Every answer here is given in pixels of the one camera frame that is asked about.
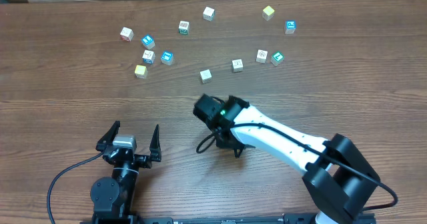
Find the yellow-top wooden block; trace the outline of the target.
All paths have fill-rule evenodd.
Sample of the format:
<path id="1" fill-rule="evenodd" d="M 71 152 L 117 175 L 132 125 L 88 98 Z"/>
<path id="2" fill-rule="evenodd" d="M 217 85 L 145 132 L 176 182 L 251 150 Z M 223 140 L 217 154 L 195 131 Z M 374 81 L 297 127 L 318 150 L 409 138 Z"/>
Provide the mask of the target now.
<path id="1" fill-rule="evenodd" d="M 271 6 L 267 6 L 262 10 L 262 17 L 269 21 L 274 16 L 275 10 Z"/>
<path id="2" fill-rule="evenodd" d="M 147 77 L 147 67 L 144 65 L 136 65 L 134 74 L 137 78 L 145 79 Z"/>

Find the red U wooden block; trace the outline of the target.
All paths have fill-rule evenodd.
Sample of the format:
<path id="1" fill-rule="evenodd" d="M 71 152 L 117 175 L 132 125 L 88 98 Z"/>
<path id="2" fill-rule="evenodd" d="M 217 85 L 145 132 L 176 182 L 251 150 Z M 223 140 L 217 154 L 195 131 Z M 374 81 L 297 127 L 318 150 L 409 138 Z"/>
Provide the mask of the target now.
<path id="1" fill-rule="evenodd" d="M 123 27 L 120 32 L 120 37 L 124 41 L 131 41 L 133 39 L 134 33 L 133 30 L 128 27 Z"/>

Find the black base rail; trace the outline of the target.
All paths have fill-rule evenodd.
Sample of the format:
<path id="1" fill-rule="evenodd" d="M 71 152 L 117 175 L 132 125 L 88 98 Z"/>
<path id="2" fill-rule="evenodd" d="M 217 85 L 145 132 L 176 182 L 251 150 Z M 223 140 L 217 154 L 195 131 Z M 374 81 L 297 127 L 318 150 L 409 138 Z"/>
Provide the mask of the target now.
<path id="1" fill-rule="evenodd" d="M 324 213 L 288 213 L 270 217 L 211 217 L 195 219 L 172 219 L 171 217 L 142 218 L 138 221 L 94 221 L 81 223 L 144 223 L 144 224 L 337 224 Z"/>

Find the blue-top wooden block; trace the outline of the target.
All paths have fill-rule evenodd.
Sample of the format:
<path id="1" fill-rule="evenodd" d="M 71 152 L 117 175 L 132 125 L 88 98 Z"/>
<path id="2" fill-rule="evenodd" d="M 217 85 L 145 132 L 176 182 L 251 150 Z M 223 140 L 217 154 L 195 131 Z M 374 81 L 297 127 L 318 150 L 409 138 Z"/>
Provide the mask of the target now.
<path id="1" fill-rule="evenodd" d="M 161 62 L 165 65 L 172 65 L 173 63 L 173 53 L 169 51 L 164 51 L 161 55 Z"/>
<path id="2" fill-rule="evenodd" d="M 151 37 L 150 35 L 146 35 L 141 39 L 142 45 L 148 49 L 151 50 L 155 47 L 155 41 L 153 39 L 153 37 Z"/>
<path id="3" fill-rule="evenodd" d="M 285 34 L 293 34 L 296 30 L 296 22 L 295 21 L 286 21 L 284 31 Z"/>

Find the blue I wooden block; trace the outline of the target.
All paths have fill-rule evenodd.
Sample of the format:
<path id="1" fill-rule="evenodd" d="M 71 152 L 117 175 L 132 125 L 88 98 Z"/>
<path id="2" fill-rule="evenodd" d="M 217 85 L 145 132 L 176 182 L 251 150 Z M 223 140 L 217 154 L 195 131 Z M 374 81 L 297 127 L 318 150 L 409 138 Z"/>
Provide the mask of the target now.
<path id="1" fill-rule="evenodd" d="M 155 53 L 150 50 L 145 50 L 143 52 L 142 59 L 144 63 L 153 64 L 155 61 Z"/>

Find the green B wooden block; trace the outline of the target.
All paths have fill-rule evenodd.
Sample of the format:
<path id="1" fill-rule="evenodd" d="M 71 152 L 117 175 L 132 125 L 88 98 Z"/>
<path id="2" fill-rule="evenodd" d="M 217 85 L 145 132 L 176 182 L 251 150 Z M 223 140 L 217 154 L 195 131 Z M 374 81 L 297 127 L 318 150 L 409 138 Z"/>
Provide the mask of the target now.
<path id="1" fill-rule="evenodd" d="M 189 22 L 188 21 L 180 21 L 178 31 L 182 35 L 187 35 L 189 33 Z"/>

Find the blue-top wooden block lower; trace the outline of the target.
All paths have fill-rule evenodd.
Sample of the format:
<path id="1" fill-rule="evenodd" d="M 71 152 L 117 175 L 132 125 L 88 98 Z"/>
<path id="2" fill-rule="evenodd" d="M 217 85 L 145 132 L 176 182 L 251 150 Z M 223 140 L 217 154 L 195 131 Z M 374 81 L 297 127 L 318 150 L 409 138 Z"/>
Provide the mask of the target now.
<path id="1" fill-rule="evenodd" d="M 161 55 L 161 62 L 165 65 L 172 65 L 173 63 L 173 53 L 169 51 L 164 51 Z"/>

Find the yellow-top wooden block far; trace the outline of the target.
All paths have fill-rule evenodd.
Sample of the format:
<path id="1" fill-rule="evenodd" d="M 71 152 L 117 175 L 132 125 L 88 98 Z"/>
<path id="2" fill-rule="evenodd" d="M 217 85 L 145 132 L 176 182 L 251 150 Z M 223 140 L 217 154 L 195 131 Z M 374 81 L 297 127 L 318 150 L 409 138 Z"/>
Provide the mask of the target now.
<path id="1" fill-rule="evenodd" d="M 269 21 L 274 16 L 275 10 L 271 6 L 267 6 L 262 10 L 262 17 Z"/>

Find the plain-top wooden block far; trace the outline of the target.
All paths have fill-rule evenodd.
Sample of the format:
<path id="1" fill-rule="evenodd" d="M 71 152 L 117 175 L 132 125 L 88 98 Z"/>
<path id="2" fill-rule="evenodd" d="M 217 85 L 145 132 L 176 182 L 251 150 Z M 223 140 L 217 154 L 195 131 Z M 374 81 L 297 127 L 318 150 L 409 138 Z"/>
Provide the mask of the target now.
<path id="1" fill-rule="evenodd" d="M 211 7 L 206 7 L 203 11 L 203 18 L 206 21 L 213 21 L 214 17 L 215 17 L 215 9 L 211 8 Z"/>

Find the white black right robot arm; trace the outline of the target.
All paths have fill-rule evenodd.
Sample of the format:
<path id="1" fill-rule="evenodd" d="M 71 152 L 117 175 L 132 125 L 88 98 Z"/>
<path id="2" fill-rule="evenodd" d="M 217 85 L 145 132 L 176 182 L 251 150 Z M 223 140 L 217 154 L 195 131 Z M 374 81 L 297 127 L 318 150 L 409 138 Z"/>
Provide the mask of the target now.
<path id="1" fill-rule="evenodd" d="M 258 148 L 297 170 L 320 210 L 314 223 L 374 223 L 364 206 L 380 178 L 353 142 L 301 133 L 261 113 L 238 97 L 202 95 L 193 114 L 212 132 L 204 140 L 239 157 Z"/>

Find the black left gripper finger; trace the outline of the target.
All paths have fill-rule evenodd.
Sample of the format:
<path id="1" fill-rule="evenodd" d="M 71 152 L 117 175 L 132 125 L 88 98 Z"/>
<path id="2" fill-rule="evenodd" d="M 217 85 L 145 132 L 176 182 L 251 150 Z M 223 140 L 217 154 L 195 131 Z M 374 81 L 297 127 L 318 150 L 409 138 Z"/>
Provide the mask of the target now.
<path id="1" fill-rule="evenodd" d="M 115 121 L 111 128 L 103 135 L 97 142 L 95 149 L 97 151 L 105 151 L 107 147 L 113 144 L 115 136 L 118 134 L 120 128 L 120 121 Z"/>
<path id="2" fill-rule="evenodd" d="M 161 146 L 159 143 L 159 125 L 156 125 L 155 130 L 153 132 L 153 137 L 151 139 L 151 143 L 149 146 L 150 150 L 150 159 L 151 161 L 161 162 L 162 154 L 161 154 Z"/>

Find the blue-top wooden block right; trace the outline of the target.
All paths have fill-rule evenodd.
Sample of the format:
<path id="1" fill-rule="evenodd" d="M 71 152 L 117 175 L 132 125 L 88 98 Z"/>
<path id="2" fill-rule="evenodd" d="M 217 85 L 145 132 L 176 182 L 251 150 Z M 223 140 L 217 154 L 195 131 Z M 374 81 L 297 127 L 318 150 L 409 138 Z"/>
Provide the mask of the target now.
<path id="1" fill-rule="evenodd" d="M 295 21 L 286 21 L 284 31 L 285 34 L 293 34 L 296 30 L 296 22 Z"/>

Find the green R wooden block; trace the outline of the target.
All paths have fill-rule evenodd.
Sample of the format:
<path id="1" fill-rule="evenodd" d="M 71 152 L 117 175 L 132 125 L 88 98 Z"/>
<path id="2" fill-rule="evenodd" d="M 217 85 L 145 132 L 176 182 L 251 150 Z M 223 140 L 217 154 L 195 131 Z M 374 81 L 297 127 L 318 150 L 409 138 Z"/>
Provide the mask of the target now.
<path id="1" fill-rule="evenodd" d="M 241 59 L 234 59 L 232 61 L 232 70 L 234 73 L 243 71 L 243 62 Z"/>

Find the blue-top wooden block upper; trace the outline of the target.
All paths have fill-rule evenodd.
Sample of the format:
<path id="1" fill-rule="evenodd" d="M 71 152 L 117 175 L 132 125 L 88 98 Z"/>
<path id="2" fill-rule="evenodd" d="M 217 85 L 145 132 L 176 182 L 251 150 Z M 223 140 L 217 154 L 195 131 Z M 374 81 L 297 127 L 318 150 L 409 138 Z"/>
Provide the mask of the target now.
<path id="1" fill-rule="evenodd" d="M 153 39 L 153 37 L 151 37 L 150 35 L 146 35 L 141 39 L 142 45 L 148 49 L 151 50 L 155 47 L 155 41 Z"/>

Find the yellow-sided plain-top wooden block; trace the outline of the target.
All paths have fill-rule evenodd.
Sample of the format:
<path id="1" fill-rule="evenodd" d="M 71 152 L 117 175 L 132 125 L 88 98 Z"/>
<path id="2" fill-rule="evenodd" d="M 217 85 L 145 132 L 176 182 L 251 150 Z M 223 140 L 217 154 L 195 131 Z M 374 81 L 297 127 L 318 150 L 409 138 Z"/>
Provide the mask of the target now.
<path id="1" fill-rule="evenodd" d="M 211 72 L 209 69 L 200 72 L 201 82 L 203 84 L 209 83 L 212 79 Z"/>

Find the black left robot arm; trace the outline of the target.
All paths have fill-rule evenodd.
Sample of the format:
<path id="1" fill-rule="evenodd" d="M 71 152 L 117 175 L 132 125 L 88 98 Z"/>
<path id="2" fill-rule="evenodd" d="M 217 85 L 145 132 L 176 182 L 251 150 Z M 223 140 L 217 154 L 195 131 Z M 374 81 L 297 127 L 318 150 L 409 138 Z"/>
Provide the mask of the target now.
<path id="1" fill-rule="evenodd" d="M 149 155 L 137 154 L 135 136 L 120 135 L 119 128 L 120 122 L 115 121 L 95 147 L 103 160 L 113 165 L 113 171 L 91 187 L 92 223 L 143 223 L 142 217 L 131 211 L 139 170 L 161 161 L 159 126 L 154 129 Z"/>

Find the green-top wooden block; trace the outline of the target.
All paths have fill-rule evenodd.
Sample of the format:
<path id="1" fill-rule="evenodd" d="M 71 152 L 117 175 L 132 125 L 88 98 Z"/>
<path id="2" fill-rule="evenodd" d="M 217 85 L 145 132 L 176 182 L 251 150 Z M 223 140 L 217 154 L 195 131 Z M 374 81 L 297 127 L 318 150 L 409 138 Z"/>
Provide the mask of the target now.
<path id="1" fill-rule="evenodd" d="M 284 61 L 284 58 L 285 57 L 283 53 L 281 53 L 280 51 L 276 51 L 275 53 L 272 54 L 270 61 L 273 64 L 273 66 L 277 67 L 280 63 Z"/>

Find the yellow-top wooden block left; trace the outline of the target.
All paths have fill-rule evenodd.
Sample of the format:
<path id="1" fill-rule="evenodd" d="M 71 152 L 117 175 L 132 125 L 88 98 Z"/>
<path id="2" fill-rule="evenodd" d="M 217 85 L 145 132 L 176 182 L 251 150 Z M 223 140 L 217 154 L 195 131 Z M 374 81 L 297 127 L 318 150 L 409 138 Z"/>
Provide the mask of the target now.
<path id="1" fill-rule="evenodd" d="M 145 79 L 147 77 L 147 67 L 144 65 L 136 65 L 134 74 L 137 78 Z"/>

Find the blue-sided plain-top wooden block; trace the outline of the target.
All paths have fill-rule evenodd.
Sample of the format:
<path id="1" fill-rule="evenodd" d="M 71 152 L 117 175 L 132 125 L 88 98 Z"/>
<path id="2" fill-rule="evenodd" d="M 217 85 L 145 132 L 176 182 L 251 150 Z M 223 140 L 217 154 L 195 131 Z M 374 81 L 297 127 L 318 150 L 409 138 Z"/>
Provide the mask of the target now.
<path id="1" fill-rule="evenodd" d="M 257 55 L 256 55 L 256 62 L 258 62 L 258 63 L 265 63 L 267 57 L 268 57 L 268 52 L 267 51 L 258 49 L 258 52 L 257 52 Z"/>

